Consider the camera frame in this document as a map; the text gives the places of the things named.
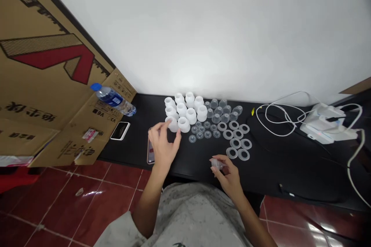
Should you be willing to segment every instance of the blue bottle label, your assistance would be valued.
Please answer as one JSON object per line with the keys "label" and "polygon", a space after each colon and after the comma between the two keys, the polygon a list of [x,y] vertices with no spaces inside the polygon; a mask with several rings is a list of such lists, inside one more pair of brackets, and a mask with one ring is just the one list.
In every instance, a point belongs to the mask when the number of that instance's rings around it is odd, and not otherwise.
{"label": "blue bottle label", "polygon": [[105,103],[107,103],[109,106],[116,107],[123,100],[124,100],[123,97],[120,96],[117,92],[115,92],[115,94],[109,100],[106,100]]}

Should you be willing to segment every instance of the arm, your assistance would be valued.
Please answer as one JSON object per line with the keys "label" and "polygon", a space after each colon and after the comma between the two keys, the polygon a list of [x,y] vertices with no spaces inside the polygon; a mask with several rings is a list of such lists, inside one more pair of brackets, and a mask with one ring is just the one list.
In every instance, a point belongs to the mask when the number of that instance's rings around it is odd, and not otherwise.
{"label": "arm", "polygon": [[215,167],[211,167],[211,170],[219,180],[224,192],[236,206],[245,227],[246,236],[251,244],[254,247],[277,247],[243,193],[238,168],[233,165],[228,156],[217,155],[213,156],[213,158],[227,165],[227,167],[223,167],[222,169],[225,176]]}
{"label": "arm", "polygon": [[155,165],[132,216],[138,231],[147,239],[153,234],[162,185],[177,154],[182,137],[179,129],[174,143],[167,141],[167,127],[170,122],[171,120],[158,123],[148,131],[148,138],[155,153]]}

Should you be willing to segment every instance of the water bottle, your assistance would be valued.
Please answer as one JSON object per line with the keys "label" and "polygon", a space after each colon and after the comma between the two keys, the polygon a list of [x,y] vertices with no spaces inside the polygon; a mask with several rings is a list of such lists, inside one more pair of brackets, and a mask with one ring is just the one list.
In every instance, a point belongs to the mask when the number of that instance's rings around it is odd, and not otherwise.
{"label": "water bottle", "polygon": [[95,91],[95,94],[101,101],[119,110],[122,114],[131,117],[136,113],[135,106],[126,101],[125,98],[114,89],[104,87],[99,83],[94,83],[90,88]]}

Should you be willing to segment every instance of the smartphone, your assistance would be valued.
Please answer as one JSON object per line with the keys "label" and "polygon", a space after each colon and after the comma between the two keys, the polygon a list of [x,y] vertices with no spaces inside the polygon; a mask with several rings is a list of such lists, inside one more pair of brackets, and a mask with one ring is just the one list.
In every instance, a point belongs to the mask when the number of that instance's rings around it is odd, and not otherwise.
{"label": "smartphone", "polygon": [[155,163],[155,152],[153,151],[152,143],[148,138],[148,149],[147,149],[147,164],[154,164]]}
{"label": "smartphone", "polygon": [[123,140],[125,134],[128,132],[130,123],[128,122],[119,122],[111,135],[112,140]]}

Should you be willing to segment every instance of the white wall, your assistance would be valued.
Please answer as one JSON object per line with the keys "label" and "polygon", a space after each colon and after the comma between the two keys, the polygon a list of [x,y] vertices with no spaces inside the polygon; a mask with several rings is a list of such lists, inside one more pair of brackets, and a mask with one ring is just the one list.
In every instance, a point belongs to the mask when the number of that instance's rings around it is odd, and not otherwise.
{"label": "white wall", "polygon": [[371,76],[371,0],[62,2],[140,93],[330,103]]}

